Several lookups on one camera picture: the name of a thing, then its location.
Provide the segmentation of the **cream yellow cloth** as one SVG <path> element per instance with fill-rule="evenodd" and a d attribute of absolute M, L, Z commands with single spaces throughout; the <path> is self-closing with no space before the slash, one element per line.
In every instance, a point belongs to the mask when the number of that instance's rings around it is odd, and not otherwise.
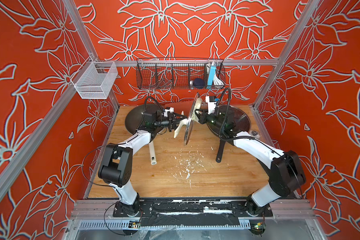
<path fill-rule="evenodd" d="M 194 102 L 194 106 L 192 108 L 192 115 L 191 115 L 191 119 L 198 121 L 199 117 L 196 114 L 196 110 L 200 109 L 201 105 L 202 105 L 203 100 L 201 98 L 197 98 Z"/>

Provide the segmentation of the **glass lid with white handle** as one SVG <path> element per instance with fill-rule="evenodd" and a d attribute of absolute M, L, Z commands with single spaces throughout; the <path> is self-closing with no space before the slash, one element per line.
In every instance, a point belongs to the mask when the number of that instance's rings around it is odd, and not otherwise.
<path fill-rule="evenodd" d="M 194 106 L 194 102 L 195 102 L 195 100 L 197 98 L 200 98 L 199 93 L 197 93 L 195 95 L 195 98 L 194 98 L 194 101 L 192 103 L 192 107 L 190 109 L 188 117 L 186 119 L 183 119 L 182 122 L 179 124 L 179 126 L 175 129 L 174 138 L 176 138 L 179 135 L 180 130 L 182 129 L 182 127 L 185 127 L 184 146 L 186 146 L 189 143 L 190 136 L 191 136 L 193 126 L 194 126 L 194 123 L 195 123 L 195 120 L 191 119 L 191 115 L 192 115 L 192 108 Z"/>

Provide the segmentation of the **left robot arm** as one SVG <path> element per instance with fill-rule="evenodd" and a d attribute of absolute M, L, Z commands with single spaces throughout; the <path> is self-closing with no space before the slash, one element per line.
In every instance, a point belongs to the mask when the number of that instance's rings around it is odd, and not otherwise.
<path fill-rule="evenodd" d="M 175 113 L 173 108 L 162 110 L 153 104 L 137 106 L 125 118 L 126 129 L 132 136 L 105 147 L 98 177 L 115 190 L 122 211 L 128 216 L 134 217 L 140 211 L 140 196 L 130 181 L 134 154 L 151 143 L 164 128 L 174 130 L 186 119 L 184 113 Z"/>

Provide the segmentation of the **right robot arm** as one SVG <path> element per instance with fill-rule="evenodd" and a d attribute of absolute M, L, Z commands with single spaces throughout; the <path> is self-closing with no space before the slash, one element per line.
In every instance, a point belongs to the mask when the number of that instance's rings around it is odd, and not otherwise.
<path fill-rule="evenodd" d="M 229 143 L 255 157 L 268 175 L 268 183 L 246 200 L 245 209 L 249 215 L 257 216 L 267 204 L 289 196 L 306 183 L 298 154 L 276 149 L 251 135 L 251 121 L 244 111 L 223 105 L 213 113 L 197 109 L 195 114 L 199 123 L 207 124 L 210 131 L 219 137 L 217 158 L 222 156 L 225 144 Z"/>

